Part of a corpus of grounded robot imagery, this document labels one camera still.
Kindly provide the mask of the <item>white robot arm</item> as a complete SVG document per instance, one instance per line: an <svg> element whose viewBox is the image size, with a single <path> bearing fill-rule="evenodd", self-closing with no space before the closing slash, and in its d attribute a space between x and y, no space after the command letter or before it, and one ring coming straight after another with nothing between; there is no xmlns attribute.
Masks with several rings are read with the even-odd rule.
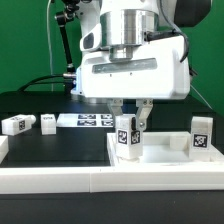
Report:
<svg viewBox="0 0 224 224"><path fill-rule="evenodd" d="M184 99L193 71L183 27L194 27L212 0L81 1L81 65L74 94L105 99L122 114L125 99L138 107L135 128L145 130L156 99Z"/></svg>

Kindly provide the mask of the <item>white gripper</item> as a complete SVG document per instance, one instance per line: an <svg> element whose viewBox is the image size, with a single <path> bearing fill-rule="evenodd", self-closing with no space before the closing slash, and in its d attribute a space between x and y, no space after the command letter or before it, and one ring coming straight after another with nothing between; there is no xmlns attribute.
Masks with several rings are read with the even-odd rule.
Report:
<svg viewBox="0 0 224 224"><path fill-rule="evenodd" d="M82 94L108 98L114 117L123 114L122 99L137 99L132 127L144 131L152 99L184 99L189 93L189 66L188 59L181 62L183 50L184 39L176 36L135 48L133 58L126 62L111 62L107 51L89 53L81 64Z"/></svg>

